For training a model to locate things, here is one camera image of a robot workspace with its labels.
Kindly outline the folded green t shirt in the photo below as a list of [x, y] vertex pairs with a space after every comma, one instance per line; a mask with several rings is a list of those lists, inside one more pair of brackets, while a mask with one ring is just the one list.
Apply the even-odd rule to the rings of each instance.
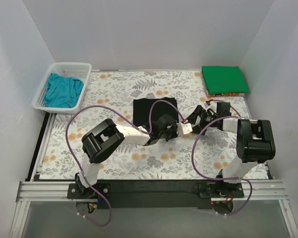
[[202, 66], [202, 76], [210, 94], [250, 92], [238, 66]]

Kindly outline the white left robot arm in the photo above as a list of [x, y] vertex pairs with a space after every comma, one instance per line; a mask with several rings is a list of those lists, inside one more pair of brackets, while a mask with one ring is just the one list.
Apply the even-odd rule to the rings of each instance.
[[129, 127], [117, 125], [111, 119], [106, 119], [82, 138], [84, 152], [82, 171], [75, 176], [75, 183], [79, 193], [84, 198], [95, 196], [98, 172], [102, 162], [107, 160], [115, 150], [123, 144], [150, 146], [160, 139], [169, 141], [179, 136], [179, 123], [170, 115], [164, 114], [158, 120], [145, 127]]

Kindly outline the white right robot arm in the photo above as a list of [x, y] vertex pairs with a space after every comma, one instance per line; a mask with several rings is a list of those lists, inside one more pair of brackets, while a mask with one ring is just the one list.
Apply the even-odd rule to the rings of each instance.
[[216, 109], [209, 101], [198, 105], [185, 120], [193, 124], [193, 133], [205, 135], [209, 127], [236, 134], [236, 156], [215, 178], [197, 184], [202, 198], [243, 196], [241, 182], [252, 168], [274, 158], [276, 147], [269, 120], [243, 119], [232, 116], [229, 102], [217, 101]]

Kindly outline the aluminium frame rail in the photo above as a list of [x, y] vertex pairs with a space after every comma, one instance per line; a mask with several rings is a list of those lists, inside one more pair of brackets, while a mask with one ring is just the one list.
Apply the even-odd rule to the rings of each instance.
[[[206, 201], [218, 198], [200, 198], [193, 190], [193, 185], [200, 180], [100, 180], [98, 183], [111, 184], [110, 197], [107, 198], [112, 208], [126, 208], [128, 204], [132, 207], [179, 207], [180, 202], [167, 202], [168, 196], [190, 198], [189, 205], [197, 204], [200, 199]], [[96, 199], [68, 199], [67, 192], [72, 180], [40, 180], [25, 181], [19, 184], [16, 198], [16, 209], [13, 217], [11, 238], [19, 238], [22, 235], [25, 221], [28, 215], [30, 203], [32, 201], [74, 201], [86, 202]], [[252, 179], [241, 182], [244, 197], [233, 198], [237, 200], [278, 200], [289, 234], [293, 238], [298, 238], [298, 228], [289, 206], [288, 195], [281, 180], [274, 179]]]

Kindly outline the floral table mat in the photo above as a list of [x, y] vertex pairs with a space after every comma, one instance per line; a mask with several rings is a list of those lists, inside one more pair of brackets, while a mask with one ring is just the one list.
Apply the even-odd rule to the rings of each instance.
[[[85, 111], [69, 124], [69, 115], [54, 117], [39, 179], [73, 179], [83, 159], [82, 136], [110, 118], [127, 125], [133, 119], [133, 101], [175, 98], [183, 116], [189, 116], [208, 97], [198, 71], [94, 72], [84, 98]], [[142, 147], [121, 145], [100, 165], [100, 179], [200, 179], [215, 177], [236, 155], [233, 133], [209, 128], [196, 141], [187, 134], [168, 142]]]

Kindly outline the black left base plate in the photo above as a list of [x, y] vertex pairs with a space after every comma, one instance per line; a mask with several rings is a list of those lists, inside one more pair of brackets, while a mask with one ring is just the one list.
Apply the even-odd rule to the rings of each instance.
[[[97, 183], [93, 186], [100, 194], [106, 198], [110, 197], [111, 184], [109, 183]], [[70, 183], [67, 192], [68, 199], [96, 199], [99, 194], [90, 187], [80, 186], [76, 183]]]

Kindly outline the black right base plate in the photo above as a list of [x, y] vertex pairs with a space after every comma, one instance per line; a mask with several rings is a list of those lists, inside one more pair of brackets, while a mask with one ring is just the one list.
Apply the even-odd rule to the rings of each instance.
[[241, 183], [227, 183], [221, 181], [203, 181], [193, 185], [193, 190], [200, 198], [243, 198]]

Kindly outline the teal t shirt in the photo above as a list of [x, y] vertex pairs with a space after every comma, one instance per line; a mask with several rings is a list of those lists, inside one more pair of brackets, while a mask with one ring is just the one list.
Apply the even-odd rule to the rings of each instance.
[[83, 86], [78, 78], [51, 73], [45, 86], [44, 103], [51, 108], [73, 108], [78, 103]]

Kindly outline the white plastic basket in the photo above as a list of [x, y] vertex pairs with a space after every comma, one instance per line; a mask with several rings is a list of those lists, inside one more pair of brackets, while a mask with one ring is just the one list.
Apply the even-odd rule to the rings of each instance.
[[[83, 104], [84, 97], [87, 92], [89, 77], [91, 73], [92, 66], [89, 63], [83, 62], [57, 62], [52, 64], [47, 70], [45, 76], [43, 77], [40, 86], [33, 98], [32, 106], [35, 109], [46, 111], [48, 113], [54, 114], [75, 114], [81, 108]], [[44, 96], [46, 94], [46, 85], [48, 83], [48, 78], [51, 73], [56, 73], [59, 76], [64, 77], [75, 77], [80, 79], [84, 85], [78, 99], [77, 104], [72, 108], [55, 108], [55, 107], [47, 107], [44, 103]]]

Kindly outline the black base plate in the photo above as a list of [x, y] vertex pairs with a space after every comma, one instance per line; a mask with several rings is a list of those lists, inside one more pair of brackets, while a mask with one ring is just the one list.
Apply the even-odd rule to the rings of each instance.
[[[109, 183], [97, 183], [93, 186], [100, 194], [106, 198], [110, 197], [111, 184]], [[80, 186], [76, 183], [70, 183], [67, 192], [68, 199], [96, 199], [99, 194], [90, 187]]]
[[193, 185], [193, 190], [200, 198], [243, 198], [241, 183], [227, 183], [221, 181], [203, 181]]

